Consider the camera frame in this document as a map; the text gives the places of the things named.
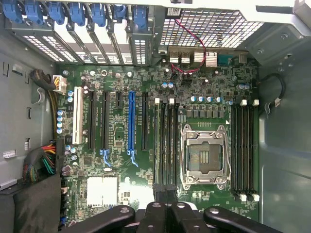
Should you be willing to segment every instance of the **metal mesh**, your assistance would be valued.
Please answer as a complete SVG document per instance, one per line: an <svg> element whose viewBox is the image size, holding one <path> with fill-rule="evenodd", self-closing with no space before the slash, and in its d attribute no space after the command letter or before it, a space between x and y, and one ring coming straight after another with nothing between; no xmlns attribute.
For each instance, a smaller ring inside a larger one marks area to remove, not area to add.
<svg viewBox="0 0 311 233"><path fill-rule="evenodd" d="M239 11L215 9L184 9L179 21L210 48L236 48L263 25L246 21ZM161 44L202 46L186 30L179 27L174 19L165 20Z"/></svg>
<svg viewBox="0 0 311 233"><path fill-rule="evenodd" d="M43 36L50 45L52 45L57 51L59 51L64 57L70 62L77 62L77 60L61 45L59 44L53 36Z"/></svg>
<svg viewBox="0 0 311 233"><path fill-rule="evenodd" d="M47 54L50 58L52 58L56 62L63 62L64 60L61 59L55 52L50 50L48 47L46 47L44 44L42 44L38 39L36 39L34 36L24 36L26 40L28 40L30 43L32 43L34 46L36 46L38 49L43 51L45 54Z"/></svg>
<svg viewBox="0 0 311 233"><path fill-rule="evenodd" d="M135 49L137 56L137 64L146 64L146 41L145 40L135 40Z"/></svg>

